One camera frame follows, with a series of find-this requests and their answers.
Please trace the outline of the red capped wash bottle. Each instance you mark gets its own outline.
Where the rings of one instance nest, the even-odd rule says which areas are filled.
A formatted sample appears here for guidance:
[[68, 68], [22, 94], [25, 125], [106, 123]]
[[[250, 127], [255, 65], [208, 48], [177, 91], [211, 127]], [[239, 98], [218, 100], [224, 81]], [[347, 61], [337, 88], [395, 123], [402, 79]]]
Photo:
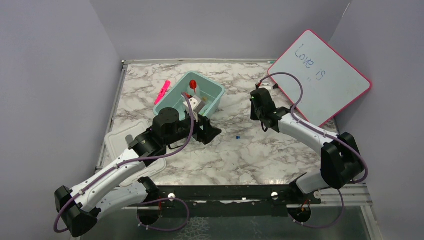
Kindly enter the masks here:
[[194, 96], [197, 96], [197, 97], [200, 98], [201, 91], [200, 91], [200, 87], [197, 84], [196, 80], [192, 79], [192, 80], [189, 81], [188, 88], [187, 88], [187, 93], [190, 96], [193, 96], [193, 97]]

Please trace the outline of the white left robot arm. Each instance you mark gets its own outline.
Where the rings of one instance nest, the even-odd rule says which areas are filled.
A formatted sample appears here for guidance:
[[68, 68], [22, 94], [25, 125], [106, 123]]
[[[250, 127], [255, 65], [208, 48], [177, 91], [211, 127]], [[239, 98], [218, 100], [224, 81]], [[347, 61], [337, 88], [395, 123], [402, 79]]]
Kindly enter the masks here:
[[90, 231], [102, 217], [134, 204], [152, 205], [161, 201], [159, 188], [149, 177], [140, 177], [121, 190], [115, 188], [130, 176], [147, 169], [155, 161], [181, 152], [194, 139], [209, 144], [222, 130], [211, 125], [209, 118], [171, 107], [162, 109], [145, 132], [129, 143], [123, 153], [107, 168], [71, 188], [59, 187], [55, 193], [58, 212], [53, 230], [69, 231], [80, 237]]

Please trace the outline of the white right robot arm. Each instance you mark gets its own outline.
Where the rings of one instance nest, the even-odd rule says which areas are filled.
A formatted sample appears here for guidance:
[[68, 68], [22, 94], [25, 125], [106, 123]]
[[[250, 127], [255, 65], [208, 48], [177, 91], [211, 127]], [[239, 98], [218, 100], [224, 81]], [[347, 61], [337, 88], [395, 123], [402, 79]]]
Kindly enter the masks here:
[[317, 190], [341, 189], [366, 172], [355, 138], [344, 132], [336, 134], [303, 121], [290, 109], [277, 108], [270, 92], [258, 88], [250, 93], [253, 121], [269, 129], [288, 135], [314, 150], [320, 156], [320, 169], [305, 173], [290, 183], [289, 199], [300, 204]]

